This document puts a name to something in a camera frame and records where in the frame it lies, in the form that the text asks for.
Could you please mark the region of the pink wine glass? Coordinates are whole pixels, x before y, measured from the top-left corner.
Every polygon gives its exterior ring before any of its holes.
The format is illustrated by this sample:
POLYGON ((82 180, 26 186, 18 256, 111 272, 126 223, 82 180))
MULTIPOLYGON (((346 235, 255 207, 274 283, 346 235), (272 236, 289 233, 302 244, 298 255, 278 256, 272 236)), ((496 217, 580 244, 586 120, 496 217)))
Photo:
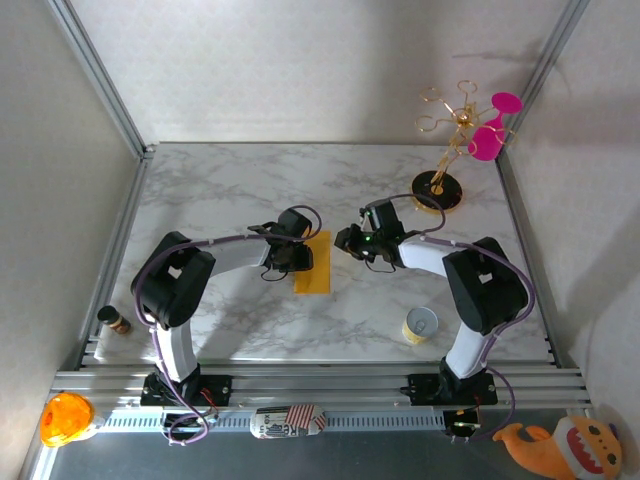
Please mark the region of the pink wine glass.
POLYGON ((507 130, 504 117, 520 113, 523 109, 521 99, 511 92, 495 93, 491 104, 497 114, 476 129, 467 147, 472 158, 484 162, 495 160, 505 144, 507 130))

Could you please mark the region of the orange plush monster toy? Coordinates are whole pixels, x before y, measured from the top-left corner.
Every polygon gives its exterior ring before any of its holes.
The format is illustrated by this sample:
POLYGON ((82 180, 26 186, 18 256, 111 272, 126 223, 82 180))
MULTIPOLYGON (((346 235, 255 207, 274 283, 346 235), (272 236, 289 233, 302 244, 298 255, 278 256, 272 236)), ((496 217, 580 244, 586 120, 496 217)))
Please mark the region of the orange plush monster toy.
POLYGON ((614 431, 585 416, 565 416, 552 432, 512 423, 492 440, 503 443, 520 467, 551 480, 615 480, 623 464, 614 431))

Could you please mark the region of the yellow tin can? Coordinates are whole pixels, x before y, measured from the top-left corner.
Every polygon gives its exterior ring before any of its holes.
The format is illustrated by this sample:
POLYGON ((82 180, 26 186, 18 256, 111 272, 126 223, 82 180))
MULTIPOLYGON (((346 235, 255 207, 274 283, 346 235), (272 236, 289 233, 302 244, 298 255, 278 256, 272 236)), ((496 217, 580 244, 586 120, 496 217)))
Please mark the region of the yellow tin can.
POLYGON ((402 334, 410 344, 417 345, 434 336, 438 327, 438 317, 431 309, 416 307, 407 313, 402 334))

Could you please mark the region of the black controller box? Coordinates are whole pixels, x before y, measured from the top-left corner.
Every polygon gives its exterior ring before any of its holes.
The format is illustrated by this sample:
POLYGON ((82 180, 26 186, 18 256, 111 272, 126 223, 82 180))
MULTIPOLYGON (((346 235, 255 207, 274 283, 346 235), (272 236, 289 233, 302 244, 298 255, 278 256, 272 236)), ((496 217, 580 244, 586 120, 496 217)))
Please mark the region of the black controller box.
POLYGON ((196 434, 205 431, 209 425, 204 419, 193 413, 165 413, 162 416, 162 432, 164 434, 196 434))
POLYGON ((476 409, 447 410, 443 419, 444 434, 452 439, 468 441, 481 428, 476 409))

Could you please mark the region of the aluminium side rail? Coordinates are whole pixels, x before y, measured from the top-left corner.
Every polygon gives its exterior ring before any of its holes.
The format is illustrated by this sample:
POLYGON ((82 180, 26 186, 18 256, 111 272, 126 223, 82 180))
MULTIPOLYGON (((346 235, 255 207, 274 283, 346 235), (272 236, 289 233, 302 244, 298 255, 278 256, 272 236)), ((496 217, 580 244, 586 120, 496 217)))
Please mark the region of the aluminium side rail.
POLYGON ((554 362, 561 368, 576 367, 576 362, 561 339, 561 331, 557 325, 558 309, 546 276, 543 256, 528 216, 514 168, 506 152, 501 152, 498 156, 496 168, 513 217, 525 263, 535 287, 538 309, 545 326, 554 362))
POLYGON ((136 212, 149 167, 155 157, 157 145, 147 146, 137 162, 133 180, 124 197, 123 204, 116 216, 107 248, 100 265, 97 280, 90 298, 86 315, 76 341, 73 353, 68 357, 65 365, 71 370, 78 370, 83 366, 87 347, 91 337, 100 330, 97 319, 98 310, 109 303, 116 284, 121 262, 126 251, 130 232, 135 220, 136 212))

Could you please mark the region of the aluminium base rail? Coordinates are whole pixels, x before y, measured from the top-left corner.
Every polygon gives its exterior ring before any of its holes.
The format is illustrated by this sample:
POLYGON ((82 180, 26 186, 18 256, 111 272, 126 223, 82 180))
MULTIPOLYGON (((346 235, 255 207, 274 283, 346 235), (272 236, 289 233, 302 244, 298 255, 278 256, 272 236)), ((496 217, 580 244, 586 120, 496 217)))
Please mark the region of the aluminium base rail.
MULTIPOLYGON (((561 369, 547 363, 507 363, 495 369, 493 410, 514 404, 521 410, 590 409, 586 382, 577 368, 561 369), (508 394, 512 387, 515 400, 508 394)), ((94 365, 54 376, 51 394, 70 391, 87 396, 95 405, 111 408, 137 406, 148 365, 94 365)), ((401 393, 411 374, 433 374, 435 364, 218 364, 202 368, 205 375, 232 378, 229 408, 252 410, 270 405, 315 403, 328 410, 407 409, 401 393)))

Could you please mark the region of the aluminium frame post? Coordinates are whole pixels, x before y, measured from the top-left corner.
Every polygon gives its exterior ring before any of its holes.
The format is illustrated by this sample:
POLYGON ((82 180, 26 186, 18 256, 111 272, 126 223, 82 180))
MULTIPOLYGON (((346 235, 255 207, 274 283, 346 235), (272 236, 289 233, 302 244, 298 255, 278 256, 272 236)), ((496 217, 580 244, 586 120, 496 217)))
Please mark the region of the aluminium frame post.
POLYGON ((511 143, 516 142, 518 130, 541 93, 551 71, 557 66, 566 44, 590 3, 591 0, 567 0, 551 33, 544 42, 541 53, 534 64, 533 72, 525 84, 520 96, 523 102, 523 109, 509 121, 505 137, 506 145, 501 149, 499 156, 508 149, 511 143))
POLYGON ((44 0, 44 3, 129 150, 140 160, 152 159, 155 146, 145 142, 71 0, 44 0))

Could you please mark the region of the gold cup holder stand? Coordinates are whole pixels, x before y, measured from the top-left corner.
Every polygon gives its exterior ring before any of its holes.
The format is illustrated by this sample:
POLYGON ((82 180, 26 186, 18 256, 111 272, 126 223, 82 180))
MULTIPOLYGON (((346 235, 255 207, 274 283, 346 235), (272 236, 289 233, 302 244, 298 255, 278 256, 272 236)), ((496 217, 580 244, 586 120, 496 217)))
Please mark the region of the gold cup holder stand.
POLYGON ((492 119, 497 112, 490 106, 480 110, 472 96, 478 86, 470 80, 461 80, 457 89, 464 95, 463 103, 454 107, 447 102, 439 91, 427 87, 420 93, 420 98, 426 103, 439 103, 446 115, 434 118, 423 115, 416 119, 415 125, 422 133, 431 133, 442 124, 454 127, 444 153, 437 167, 418 174, 411 183, 411 193, 418 207, 431 212, 443 210, 445 212, 456 209, 463 199, 463 188, 460 182, 449 173, 450 166, 459 158, 472 158, 467 147, 476 129, 484 122, 492 119))

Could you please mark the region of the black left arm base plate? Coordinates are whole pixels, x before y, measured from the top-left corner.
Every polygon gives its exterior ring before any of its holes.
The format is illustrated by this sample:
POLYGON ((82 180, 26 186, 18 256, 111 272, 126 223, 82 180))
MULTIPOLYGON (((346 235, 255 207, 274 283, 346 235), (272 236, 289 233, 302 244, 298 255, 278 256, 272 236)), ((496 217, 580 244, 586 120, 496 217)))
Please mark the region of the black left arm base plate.
MULTIPOLYGON (((201 375, 188 387, 179 384, 176 389, 183 398, 194 407, 227 407, 232 393, 232 377, 228 375, 201 375)), ((140 396, 140 405, 151 406, 184 406, 173 391, 165 384, 159 373, 149 374, 144 381, 140 396)))

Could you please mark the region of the orange plastic ball toy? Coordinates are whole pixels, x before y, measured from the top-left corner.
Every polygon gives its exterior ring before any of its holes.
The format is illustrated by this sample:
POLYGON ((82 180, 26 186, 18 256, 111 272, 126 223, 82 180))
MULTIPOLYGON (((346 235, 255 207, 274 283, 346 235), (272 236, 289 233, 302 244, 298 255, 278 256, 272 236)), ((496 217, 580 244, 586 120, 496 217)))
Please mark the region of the orange plastic ball toy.
POLYGON ((59 448, 75 441, 91 438, 105 425, 90 400, 76 393, 63 392, 46 404, 39 433, 42 444, 59 448))

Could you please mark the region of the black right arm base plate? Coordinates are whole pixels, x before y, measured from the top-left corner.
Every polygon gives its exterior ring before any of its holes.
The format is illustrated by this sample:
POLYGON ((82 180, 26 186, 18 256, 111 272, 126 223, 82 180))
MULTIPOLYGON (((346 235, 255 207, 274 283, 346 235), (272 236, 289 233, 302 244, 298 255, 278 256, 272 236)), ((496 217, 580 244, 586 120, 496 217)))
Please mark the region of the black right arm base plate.
POLYGON ((411 374, 401 392, 412 406, 475 406, 498 403, 494 378, 480 372, 467 379, 457 379, 446 372, 411 374))

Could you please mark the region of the yellow paper sheet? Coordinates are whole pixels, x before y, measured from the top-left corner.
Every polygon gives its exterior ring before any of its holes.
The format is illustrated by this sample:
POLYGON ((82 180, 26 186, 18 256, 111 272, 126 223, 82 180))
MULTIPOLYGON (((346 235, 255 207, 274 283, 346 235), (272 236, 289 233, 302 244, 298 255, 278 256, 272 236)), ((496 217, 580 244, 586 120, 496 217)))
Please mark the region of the yellow paper sheet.
POLYGON ((294 293, 297 295, 328 295, 331 292, 331 233, 321 231, 305 242, 313 254, 313 267, 296 272, 294 293))

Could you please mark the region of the crushed printed drink can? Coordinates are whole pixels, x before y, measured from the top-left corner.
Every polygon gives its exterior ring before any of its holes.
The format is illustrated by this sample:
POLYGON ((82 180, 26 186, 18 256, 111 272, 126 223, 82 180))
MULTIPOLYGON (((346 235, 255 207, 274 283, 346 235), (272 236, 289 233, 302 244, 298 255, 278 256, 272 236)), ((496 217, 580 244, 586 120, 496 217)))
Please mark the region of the crushed printed drink can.
POLYGON ((264 407, 250 420, 250 433, 257 439, 284 439, 315 436, 324 431, 327 417, 314 404, 264 407))

